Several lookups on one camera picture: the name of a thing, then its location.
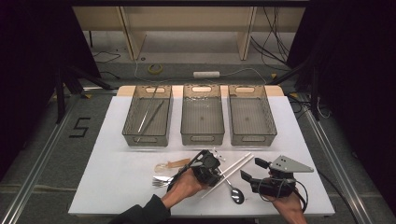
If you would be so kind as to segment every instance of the hand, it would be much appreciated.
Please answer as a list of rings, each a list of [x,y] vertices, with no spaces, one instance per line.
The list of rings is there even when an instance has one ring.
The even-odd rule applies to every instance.
[[[161,200],[165,207],[169,209],[202,189],[207,189],[207,185],[199,182],[190,168],[178,178],[174,186],[161,198]]]
[[[289,197],[274,198],[262,195],[272,202],[279,214],[291,223],[306,223],[303,209],[301,208],[300,198],[293,192]]]

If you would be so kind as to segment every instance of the metal rail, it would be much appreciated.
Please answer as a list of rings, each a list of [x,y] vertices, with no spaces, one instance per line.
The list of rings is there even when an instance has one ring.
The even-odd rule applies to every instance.
[[[302,98],[303,101],[307,101],[305,96],[303,96]],[[340,184],[342,191],[345,193],[346,199],[348,200],[356,219],[361,224],[373,223],[373,221],[370,219],[369,214],[367,213],[367,210],[363,201],[361,200],[359,193],[353,186],[352,181],[349,178],[343,164],[338,159],[338,156],[334,151],[334,148],[332,147],[332,144],[327,137],[325,131],[323,130],[320,121],[316,121],[310,111],[306,113],[306,116],[308,117],[309,123],[311,124],[311,127],[320,142],[321,148],[323,149],[323,152],[325,153],[330,163],[330,166],[334,171],[334,174],[337,178],[338,183]]]
[[[49,140],[47,141],[46,145],[44,145],[43,150],[38,156],[38,159],[35,162],[32,171],[26,177],[17,196],[13,199],[11,205],[6,211],[6,214],[2,218],[2,224],[11,224],[18,221],[18,218],[20,217],[24,206],[26,205],[27,201],[30,198],[30,195],[32,194],[33,189],[35,188],[35,184],[37,183],[38,178],[41,176],[41,173],[46,167],[47,161],[49,160],[53,149],[55,149],[58,143],[60,135],[64,130],[64,126],[70,118],[70,112],[78,102],[79,97],[79,95],[73,95],[70,98],[70,101],[66,107],[64,118],[59,124],[55,124],[55,128],[53,129]]]

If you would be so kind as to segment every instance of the white table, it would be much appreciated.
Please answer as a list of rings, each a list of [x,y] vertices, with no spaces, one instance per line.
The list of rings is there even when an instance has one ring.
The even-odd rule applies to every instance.
[[[285,155],[307,166],[315,168],[301,130],[291,110],[287,97],[269,97],[276,123],[277,137],[270,147],[231,146],[227,97],[222,96],[225,134],[222,146],[185,147],[181,144],[181,96],[174,97],[173,112],[168,147],[130,147],[121,134],[132,97],[113,97],[106,118],[99,132],[85,173],[81,178],[77,193],[69,209],[76,216],[116,215],[135,204],[145,205],[152,194],[160,197],[166,188],[151,186],[154,166],[165,161],[193,158],[201,149],[214,148],[225,162],[220,168],[225,170],[248,152],[266,161],[274,161]],[[268,177],[268,170],[248,162],[242,170],[254,178]],[[332,204],[320,181],[318,172],[294,174],[302,182],[309,194],[307,216],[330,216],[334,214]],[[246,201],[238,205],[230,197],[230,190],[224,182],[209,195],[201,199],[207,190],[198,192],[172,208],[173,217],[263,217],[277,215],[275,208],[264,202],[258,194],[252,193],[248,182],[235,172],[230,178],[232,184],[241,189]],[[304,195],[304,189],[298,186]]]

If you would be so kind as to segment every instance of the translucent plastic bin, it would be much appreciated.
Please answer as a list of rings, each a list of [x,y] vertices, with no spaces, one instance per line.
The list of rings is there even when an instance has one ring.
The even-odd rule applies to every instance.
[[[172,86],[136,86],[122,134],[129,146],[166,147]]]
[[[264,86],[230,85],[229,117],[233,146],[271,146],[277,132]]]
[[[220,85],[184,85],[181,119],[183,145],[221,145],[224,120]]]

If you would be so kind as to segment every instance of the metal spoon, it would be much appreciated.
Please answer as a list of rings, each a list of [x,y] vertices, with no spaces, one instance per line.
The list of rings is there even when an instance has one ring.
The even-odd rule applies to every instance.
[[[226,179],[226,181],[227,181],[227,184],[230,186],[231,198],[233,199],[233,201],[235,203],[237,203],[237,204],[243,203],[245,201],[244,193],[242,193],[242,191],[240,189],[234,188],[233,185],[231,184],[231,182],[228,179]]]

